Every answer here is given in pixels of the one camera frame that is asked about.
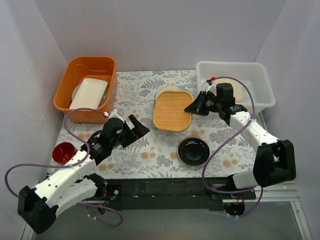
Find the cream and pink plate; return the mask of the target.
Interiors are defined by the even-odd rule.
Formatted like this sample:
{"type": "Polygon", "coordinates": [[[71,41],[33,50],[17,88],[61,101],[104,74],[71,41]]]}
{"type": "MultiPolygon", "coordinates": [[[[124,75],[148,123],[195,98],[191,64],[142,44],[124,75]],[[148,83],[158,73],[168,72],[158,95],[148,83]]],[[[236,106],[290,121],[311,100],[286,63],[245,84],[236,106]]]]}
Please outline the cream and pink plate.
{"type": "Polygon", "coordinates": [[[236,103],[241,103],[243,100],[243,87],[240,83],[238,83],[235,80],[228,79],[228,78],[221,78],[221,79],[216,79],[215,84],[222,84],[222,83],[228,83],[232,85],[233,88],[233,96],[235,97],[235,102],[236,103]]]}

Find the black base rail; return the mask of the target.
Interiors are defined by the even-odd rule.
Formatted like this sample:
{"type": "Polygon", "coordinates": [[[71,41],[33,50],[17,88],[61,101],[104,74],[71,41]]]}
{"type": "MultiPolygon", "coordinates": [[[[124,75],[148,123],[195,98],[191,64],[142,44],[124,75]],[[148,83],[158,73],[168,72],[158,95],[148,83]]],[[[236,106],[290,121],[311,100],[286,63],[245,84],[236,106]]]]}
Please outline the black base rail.
{"type": "Polygon", "coordinates": [[[114,210],[184,210],[223,211],[224,200],[237,194],[209,191],[201,178],[108,179],[106,193],[99,196],[85,190],[87,184],[77,181],[58,199],[99,203],[107,201],[114,210]]]}

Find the orange plastic bin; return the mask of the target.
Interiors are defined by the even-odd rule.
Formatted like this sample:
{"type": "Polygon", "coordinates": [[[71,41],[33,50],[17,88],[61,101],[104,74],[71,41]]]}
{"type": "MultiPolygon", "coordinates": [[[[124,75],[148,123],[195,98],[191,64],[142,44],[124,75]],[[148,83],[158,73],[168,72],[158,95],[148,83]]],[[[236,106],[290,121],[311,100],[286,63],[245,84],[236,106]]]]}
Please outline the orange plastic bin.
{"type": "Polygon", "coordinates": [[[55,107],[74,123],[104,124],[117,91],[116,61],[81,56],[67,66],[54,97],[55,107]]]}

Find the white plastic bin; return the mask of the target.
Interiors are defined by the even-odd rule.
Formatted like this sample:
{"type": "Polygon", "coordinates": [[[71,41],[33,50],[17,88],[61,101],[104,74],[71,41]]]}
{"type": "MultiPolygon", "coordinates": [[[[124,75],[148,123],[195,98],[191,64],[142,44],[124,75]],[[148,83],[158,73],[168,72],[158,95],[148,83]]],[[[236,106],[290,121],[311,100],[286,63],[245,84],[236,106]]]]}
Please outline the white plastic bin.
{"type": "Polygon", "coordinates": [[[199,61],[196,66],[197,91],[216,93],[216,85],[230,83],[237,104],[253,112],[250,96],[254,102],[255,113],[276,104],[276,98],[266,68],[257,62],[218,62],[199,61]]]}

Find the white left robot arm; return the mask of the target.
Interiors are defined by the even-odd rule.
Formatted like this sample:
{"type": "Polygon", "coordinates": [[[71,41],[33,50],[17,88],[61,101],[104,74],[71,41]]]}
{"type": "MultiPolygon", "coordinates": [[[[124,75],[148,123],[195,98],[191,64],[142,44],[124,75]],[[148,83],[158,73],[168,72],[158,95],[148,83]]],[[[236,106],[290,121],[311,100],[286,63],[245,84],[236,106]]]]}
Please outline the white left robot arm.
{"type": "Polygon", "coordinates": [[[129,119],[133,128],[116,113],[111,114],[102,130],[94,132],[69,162],[33,188],[25,186],[19,191],[17,213],[36,234],[48,230],[62,212],[77,203],[106,196],[107,181],[88,172],[114,148],[126,148],[150,132],[134,115],[129,119]]]}

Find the floral table mat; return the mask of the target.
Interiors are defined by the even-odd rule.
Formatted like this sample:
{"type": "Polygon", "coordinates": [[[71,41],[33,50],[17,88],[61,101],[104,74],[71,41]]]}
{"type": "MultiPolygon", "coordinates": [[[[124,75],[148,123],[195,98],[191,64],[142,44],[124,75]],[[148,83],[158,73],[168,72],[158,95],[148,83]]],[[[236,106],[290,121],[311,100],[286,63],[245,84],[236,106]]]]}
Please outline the floral table mat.
{"type": "Polygon", "coordinates": [[[255,150],[219,115],[175,115],[169,96],[174,87],[183,92],[183,104],[195,98],[193,70],[119,72],[113,106],[124,120],[134,115],[149,133],[128,147],[117,147],[94,171],[107,179],[226,177],[250,170],[255,150]],[[190,166],[178,157],[179,143],[196,137],[207,143],[213,159],[208,165],[190,166]]]}

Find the white rectangular dish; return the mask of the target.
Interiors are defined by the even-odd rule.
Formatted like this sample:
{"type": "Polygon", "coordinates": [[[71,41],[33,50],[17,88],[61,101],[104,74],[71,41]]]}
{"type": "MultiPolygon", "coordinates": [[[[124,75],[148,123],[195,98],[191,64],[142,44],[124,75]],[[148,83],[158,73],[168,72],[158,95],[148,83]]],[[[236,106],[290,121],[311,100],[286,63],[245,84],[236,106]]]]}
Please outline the white rectangular dish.
{"type": "Polygon", "coordinates": [[[97,109],[105,92],[108,82],[95,78],[85,78],[77,91],[69,109],[90,108],[97,109]]]}

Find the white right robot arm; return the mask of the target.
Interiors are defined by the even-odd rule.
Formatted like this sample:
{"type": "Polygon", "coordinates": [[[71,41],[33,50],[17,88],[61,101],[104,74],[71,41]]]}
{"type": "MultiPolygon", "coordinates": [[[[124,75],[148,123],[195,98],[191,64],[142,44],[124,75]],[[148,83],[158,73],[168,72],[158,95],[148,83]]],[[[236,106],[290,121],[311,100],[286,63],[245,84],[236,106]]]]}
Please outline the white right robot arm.
{"type": "Polygon", "coordinates": [[[255,150],[251,170],[228,176],[224,193],[230,198],[237,199],[258,186],[264,188],[296,179],[293,143],[278,139],[255,122],[248,110],[236,103],[231,84],[219,83],[216,93],[200,91],[185,112],[200,116],[218,113],[228,126],[236,130],[235,135],[241,135],[255,150]]]}

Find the black gold-rimmed bowl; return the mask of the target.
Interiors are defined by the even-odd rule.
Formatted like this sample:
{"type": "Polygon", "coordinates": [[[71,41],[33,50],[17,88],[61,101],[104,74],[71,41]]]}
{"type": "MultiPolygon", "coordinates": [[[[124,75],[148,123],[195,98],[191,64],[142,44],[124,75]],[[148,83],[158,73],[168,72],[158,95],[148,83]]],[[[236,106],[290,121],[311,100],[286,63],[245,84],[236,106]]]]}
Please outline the black gold-rimmed bowl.
{"type": "Polygon", "coordinates": [[[210,148],[198,137],[187,137],[178,144],[176,153],[178,159],[185,165],[200,166],[208,160],[210,148]]]}

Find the red lacquer cup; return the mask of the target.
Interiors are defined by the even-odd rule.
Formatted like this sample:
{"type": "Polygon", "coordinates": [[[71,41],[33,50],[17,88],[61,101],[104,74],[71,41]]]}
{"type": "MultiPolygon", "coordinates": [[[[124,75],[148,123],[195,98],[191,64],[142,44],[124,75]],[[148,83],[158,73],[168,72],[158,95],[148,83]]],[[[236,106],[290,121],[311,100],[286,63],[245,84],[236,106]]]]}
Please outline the red lacquer cup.
{"type": "Polygon", "coordinates": [[[70,142],[62,142],[58,144],[52,151],[52,159],[58,164],[65,164],[70,161],[76,154],[76,147],[70,142]]]}

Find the cream and blue plate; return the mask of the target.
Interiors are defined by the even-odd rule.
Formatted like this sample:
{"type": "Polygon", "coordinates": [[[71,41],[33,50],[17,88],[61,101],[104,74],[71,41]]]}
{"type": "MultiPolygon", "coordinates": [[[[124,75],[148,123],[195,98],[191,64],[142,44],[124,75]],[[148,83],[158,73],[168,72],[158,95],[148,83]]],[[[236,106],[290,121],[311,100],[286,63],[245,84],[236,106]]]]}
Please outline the cream and blue plate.
{"type": "Polygon", "coordinates": [[[165,86],[165,87],[162,87],[155,95],[155,100],[158,99],[159,95],[161,95],[162,93],[164,92],[187,92],[189,94],[191,94],[192,97],[193,94],[187,90],[186,88],[182,87],[182,86],[178,86],[178,85],[168,85],[168,86],[165,86]]]}

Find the yellow woven bamboo tray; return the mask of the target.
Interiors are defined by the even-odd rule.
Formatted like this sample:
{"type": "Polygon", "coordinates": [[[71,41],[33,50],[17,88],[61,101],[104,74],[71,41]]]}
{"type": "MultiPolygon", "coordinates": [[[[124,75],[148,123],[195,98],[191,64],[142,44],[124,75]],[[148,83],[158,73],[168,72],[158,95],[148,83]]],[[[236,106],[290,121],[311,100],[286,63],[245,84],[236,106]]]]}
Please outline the yellow woven bamboo tray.
{"type": "Polygon", "coordinates": [[[183,132],[191,124],[192,114],[185,108],[194,101],[188,92],[166,91],[155,101],[153,124],[159,130],[183,132]]]}

